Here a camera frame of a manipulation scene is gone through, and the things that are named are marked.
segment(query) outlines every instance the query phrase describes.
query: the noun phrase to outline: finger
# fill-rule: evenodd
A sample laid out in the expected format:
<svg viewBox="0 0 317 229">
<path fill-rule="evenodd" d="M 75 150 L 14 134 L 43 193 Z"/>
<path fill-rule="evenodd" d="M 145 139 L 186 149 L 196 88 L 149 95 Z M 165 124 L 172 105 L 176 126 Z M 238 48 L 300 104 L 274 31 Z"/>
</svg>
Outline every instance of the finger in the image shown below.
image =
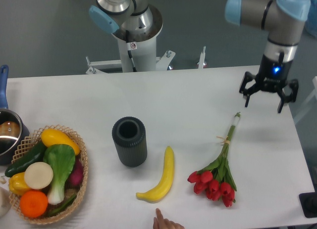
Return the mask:
<svg viewBox="0 0 317 229">
<path fill-rule="evenodd" d="M 175 229 L 185 229 L 181 224 L 179 223 L 175 223 L 173 221 L 170 221 L 170 223 L 172 223 L 172 225 L 175 227 Z"/>
<path fill-rule="evenodd" d="M 165 218 L 164 222 L 168 229 L 175 229 L 173 223 L 169 219 Z"/>
<path fill-rule="evenodd" d="M 181 224 L 176 223 L 175 229 L 185 229 Z"/>
<path fill-rule="evenodd" d="M 164 217 L 162 215 L 162 212 L 160 211 L 160 209 L 157 208 L 156 213 L 157 213 L 158 225 L 160 228 L 163 228 L 165 226 L 165 222 L 164 222 Z"/>
<path fill-rule="evenodd" d="M 153 229 L 159 229 L 159 222 L 157 218 L 153 220 Z"/>
</svg>

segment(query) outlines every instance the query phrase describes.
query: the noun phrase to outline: green cucumber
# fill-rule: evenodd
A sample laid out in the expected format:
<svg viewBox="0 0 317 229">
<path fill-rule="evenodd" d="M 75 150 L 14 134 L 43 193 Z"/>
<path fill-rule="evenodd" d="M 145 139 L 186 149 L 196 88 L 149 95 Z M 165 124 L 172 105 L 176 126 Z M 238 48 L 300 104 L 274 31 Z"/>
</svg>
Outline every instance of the green cucumber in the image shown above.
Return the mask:
<svg viewBox="0 0 317 229">
<path fill-rule="evenodd" d="M 73 194 L 73 195 L 70 196 L 60 207 L 55 208 L 55 209 L 49 211 L 46 216 L 47 216 L 48 218 L 49 218 L 49 217 L 53 217 L 53 216 L 57 215 L 58 213 L 64 211 L 69 205 L 71 205 L 71 204 L 74 202 L 76 196 L 77 196 L 76 193 Z"/>
<path fill-rule="evenodd" d="M 11 178 L 15 174 L 25 172 L 31 164 L 42 161 L 46 149 L 47 147 L 40 140 L 24 156 L 6 169 L 5 176 Z"/>
</svg>

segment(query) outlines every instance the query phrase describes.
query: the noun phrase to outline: wicker basket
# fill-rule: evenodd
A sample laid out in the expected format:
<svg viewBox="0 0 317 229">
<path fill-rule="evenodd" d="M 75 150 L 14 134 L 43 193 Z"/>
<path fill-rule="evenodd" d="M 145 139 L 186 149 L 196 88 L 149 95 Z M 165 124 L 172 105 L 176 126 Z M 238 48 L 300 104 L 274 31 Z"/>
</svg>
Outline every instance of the wicker basket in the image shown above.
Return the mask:
<svg viewBox="0 0 317 229">
<path fill-rule="evenodd" d="M 81 203 L 85 191 L 86 191 L 86 185 L 87 185 L 87 177 L 88 177 L 88 158 L 87 158 L 87 152 L 85 144 L 82 140 L 82 138 L 78 135 L 77 132 L 73 131 L 72 129 L 65 127 L 65 126 L 45 126 L 44 128 L 40 128 L 36 131 L 34 131 L 32 134 L 30 134 L 29 137 L 26 137 L 21 144 L 18 146 L 17 150 L 15 151 L 15 155 L 13 157 L 12 163 L 15 162 L 17 159 L 22 157 L 27 151 L 29 151 L 40 139 L 41 134 L 45 129 L 58 129 L 63 131 L 66 135 L 68 135 L 74 142 L 76 142 L 81 150 L 80 152 L 80 161 L 84 167 L 84 178 L 79 187 L 73 187 L 71 184 L 66 183 L 65 185 L 65 198 L 68 199 L 70 196 L 72 196 L 74 193 L 77 194 L 76 199 L 73 201 L 73 203 L 65 209 L 65 211 L 60 212 L 56 216 L 53 217 L 45 217 L 45 214 L 43 216 L 40 216 L 38 218 L 27 218 L 25 217 L 20 210 L 19 204 L 20 204 L 20 198 L 21 196 L 16 195 L 12 192 L 10 192 L 10 204 L 12 205 L 12 208 L 19 214 L 20 218 L 24 219 L 25 221 L 28 221 L 31 224 L 38 224 L 38 225 L 45 225 L 50 223 L 55 223 L 68 215 L 70 215 Z M 63 202 L 57 205 L 48 205 L 47 212 L 50 210 L 59 207 Z"/>
</svg>

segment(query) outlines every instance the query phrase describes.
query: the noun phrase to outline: toy banana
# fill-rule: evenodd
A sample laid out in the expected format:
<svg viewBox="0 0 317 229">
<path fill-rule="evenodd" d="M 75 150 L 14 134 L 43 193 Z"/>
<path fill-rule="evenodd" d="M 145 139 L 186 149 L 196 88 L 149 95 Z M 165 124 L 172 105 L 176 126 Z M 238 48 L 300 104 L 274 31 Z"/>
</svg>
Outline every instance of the toy banana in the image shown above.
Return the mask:
<svg viewBox="0 0 317 229">
<path fill-rule="evenodd" d="M 164 168 L 161 180 L 154 188 L 145 193 L 136 193 L 137 199 L 151 203 L 160 201 L 169 191 L 174 179 L 174 152 L 168 146 L 164 155 Z"/>
</svg>

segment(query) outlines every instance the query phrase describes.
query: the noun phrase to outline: cooking pot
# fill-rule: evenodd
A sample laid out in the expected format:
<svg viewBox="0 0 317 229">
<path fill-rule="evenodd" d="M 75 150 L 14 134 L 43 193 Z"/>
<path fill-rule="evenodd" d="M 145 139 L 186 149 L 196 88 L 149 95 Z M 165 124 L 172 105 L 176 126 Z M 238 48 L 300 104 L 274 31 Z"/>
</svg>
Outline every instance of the cooking pot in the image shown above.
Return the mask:
<svg viewBox="0 0 317 229">
<path fill-rule="evenodd" d="M 20 116 L 8 109 L 6 83 L 9 67 L 3 65 L 0 70 L 0 165 L 8 165 L 18 145 L 30 132 Z"/>
</svg>

